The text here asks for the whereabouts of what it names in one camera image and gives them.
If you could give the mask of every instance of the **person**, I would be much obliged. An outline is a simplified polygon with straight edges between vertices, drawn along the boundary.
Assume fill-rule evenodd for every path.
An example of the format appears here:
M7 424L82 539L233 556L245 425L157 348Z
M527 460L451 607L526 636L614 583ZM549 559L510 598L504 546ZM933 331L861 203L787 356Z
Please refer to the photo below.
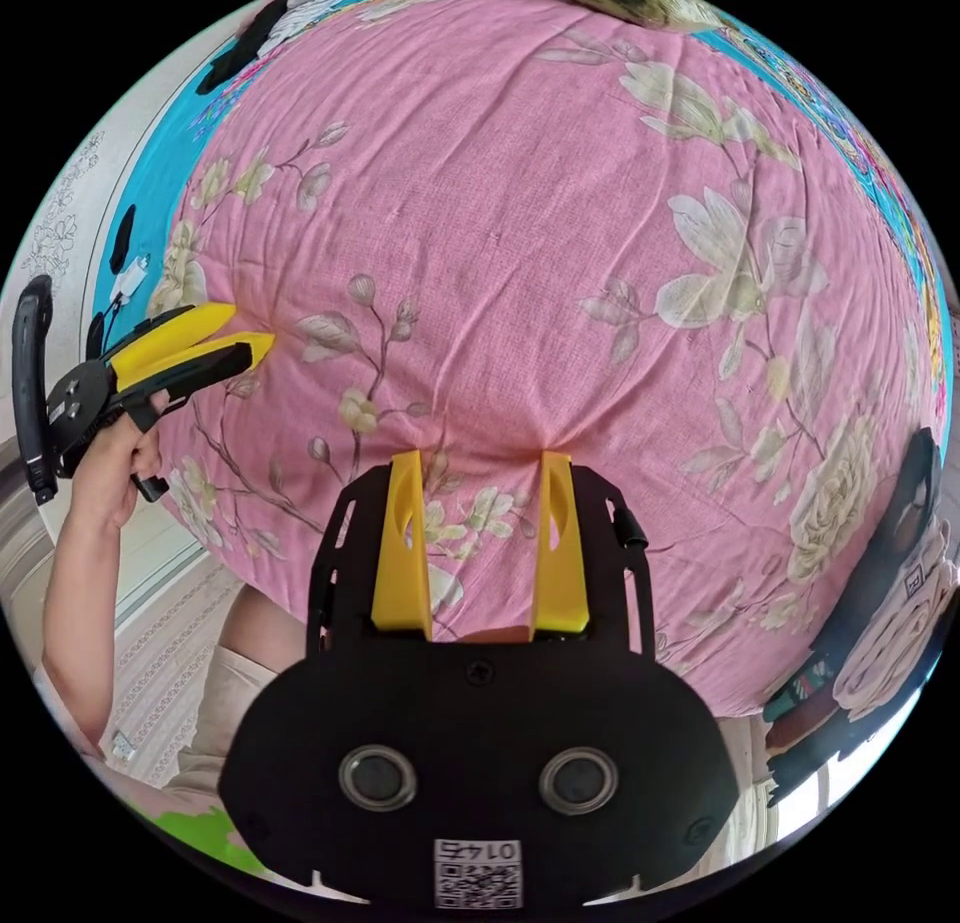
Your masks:
M165 394L152 401L158 412ZM157 428L142 434L129 416L101 430L73 478L70 509L54 551L44 602L43 652L34 684L50 714L94 774L124 803L196 849L271 882L317 895L364 902L324 887L286 880L263 867L233 828L217 781L233 735L260 691L304 654L304 627L252 586L237 594L213 650L191 743L163 787L112 769L99 744L114 692L114 618L120 533L133 515L131 474L159 475ZM471 642L520 642L523 627L477 634Z

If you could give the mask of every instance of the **beige pants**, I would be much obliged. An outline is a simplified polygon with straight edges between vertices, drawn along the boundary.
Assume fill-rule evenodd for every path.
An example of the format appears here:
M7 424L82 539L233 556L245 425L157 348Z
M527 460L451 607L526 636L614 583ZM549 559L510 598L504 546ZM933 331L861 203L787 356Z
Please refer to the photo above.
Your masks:
M193 742L179 753L180 772L170 789L217 793L217 780L240 721L257 694L276 676L239 653L214 647L197 711Z

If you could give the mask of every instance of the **green object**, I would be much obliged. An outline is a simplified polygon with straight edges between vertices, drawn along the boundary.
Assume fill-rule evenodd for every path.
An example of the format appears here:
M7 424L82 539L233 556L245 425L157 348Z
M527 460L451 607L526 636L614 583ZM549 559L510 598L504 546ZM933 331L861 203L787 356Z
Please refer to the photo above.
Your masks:
M149 816L142 810L137 812L164 833L186 843L195 850L212 856L227 866L232 866L251 876L266 876L266 867L246 847L230 842L230 834L236 827L227 814L217 807L211 807L206 813L164 813L161 816Z

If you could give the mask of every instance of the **printed number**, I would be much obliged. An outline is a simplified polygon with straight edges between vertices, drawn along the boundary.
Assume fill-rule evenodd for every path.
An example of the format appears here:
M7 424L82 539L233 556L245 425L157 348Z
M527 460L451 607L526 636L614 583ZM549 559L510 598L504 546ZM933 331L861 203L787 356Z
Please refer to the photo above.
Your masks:
M519 858L520 848L515 841L437 841L436 859L440 862L513 863Z

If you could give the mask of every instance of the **blanket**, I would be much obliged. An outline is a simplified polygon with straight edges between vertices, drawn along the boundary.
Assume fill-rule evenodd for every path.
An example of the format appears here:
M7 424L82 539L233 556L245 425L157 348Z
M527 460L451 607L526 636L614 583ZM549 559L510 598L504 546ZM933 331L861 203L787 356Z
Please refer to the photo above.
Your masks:
M939 276L886 158L719 12L320 9L206 102L187 87L121 200L161 234L134 233L154 258L118 334L219 300L277 336L162 421L169 509L304 618L341 487L418 448L450 642L529 618L539 456L563 451L648 533L658 658L715 715L757 712L912 433L946 427Z

